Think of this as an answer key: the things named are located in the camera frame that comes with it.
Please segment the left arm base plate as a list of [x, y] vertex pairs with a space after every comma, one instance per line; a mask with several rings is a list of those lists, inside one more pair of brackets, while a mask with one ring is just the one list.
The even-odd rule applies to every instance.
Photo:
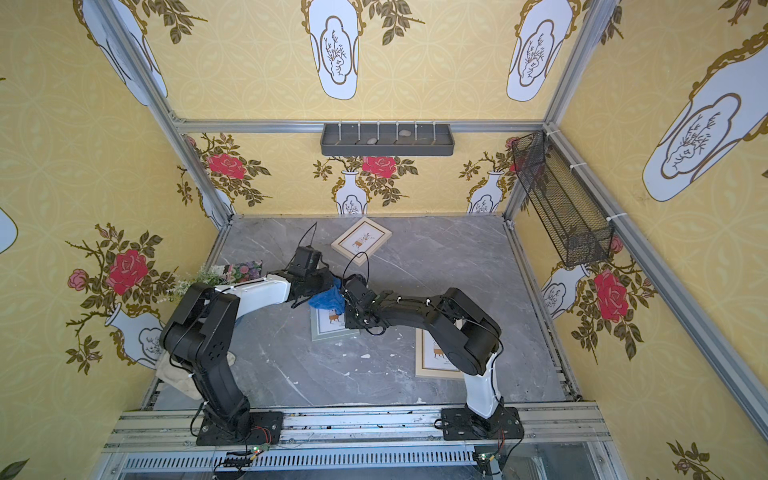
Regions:
[[280, 411], [248, 412], [232, 422], [205, 412], [196, 445], [276, 445], [280, 440], [283, 421], [284, 413]]

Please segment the grey-green picture frame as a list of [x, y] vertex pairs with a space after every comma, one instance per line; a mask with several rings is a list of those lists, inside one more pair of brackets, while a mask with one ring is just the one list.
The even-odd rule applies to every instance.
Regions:
[[357, 329], [346, 327], [345, 315], [334, 310], [310, 308], [311, 339], [313, 342], [357, 335]]

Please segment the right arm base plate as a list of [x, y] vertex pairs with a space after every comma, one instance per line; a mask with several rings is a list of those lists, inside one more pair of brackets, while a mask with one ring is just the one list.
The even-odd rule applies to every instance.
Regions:
[[499, 405], [486, 419], [468, 407], [444, 408], [434, 426], [447, 441], [519, 440], [525, 435], [518, 410]]

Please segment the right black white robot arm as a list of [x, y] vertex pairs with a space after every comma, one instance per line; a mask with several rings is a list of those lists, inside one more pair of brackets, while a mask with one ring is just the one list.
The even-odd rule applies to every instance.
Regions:
[[488, 439], [501, 430], [503, 397], [496, 388], [495, 362], [503, 352], [501, 328], [469, 296], [457, 288], [432, 297], [408, 297], [393, 291], [379, 294], [357, 279], [341, 287], [345, 327], [374, 334], [406, 326], [428, 333], [444, 357], [462, 372], [466, 402], [465, 427]]

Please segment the blue microfiber cloth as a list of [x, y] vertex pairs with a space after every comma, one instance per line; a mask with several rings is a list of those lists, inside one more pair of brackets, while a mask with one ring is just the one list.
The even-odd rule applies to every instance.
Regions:
[[342, 315], [346, 309], [346, 302], [341, 292], [341, 280], [333, 278], [330, 289], [314, 295], [309, 300], [309, 306], [318, 310], [333, 311], [336, 315]]

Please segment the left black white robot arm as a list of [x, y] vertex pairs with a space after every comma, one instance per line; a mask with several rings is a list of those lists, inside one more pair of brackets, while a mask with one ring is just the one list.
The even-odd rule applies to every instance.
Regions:
[[251, 431], [250, 403], [238, 388], [227, 353], [238, 319], [272, 305], [295, 305], [334, 286], [327, 268], [303, 275], [278, 271], [234, 285], [190, 285], [160, 336], [173, 363], [192, 375], [207, 419], [243, 438]]

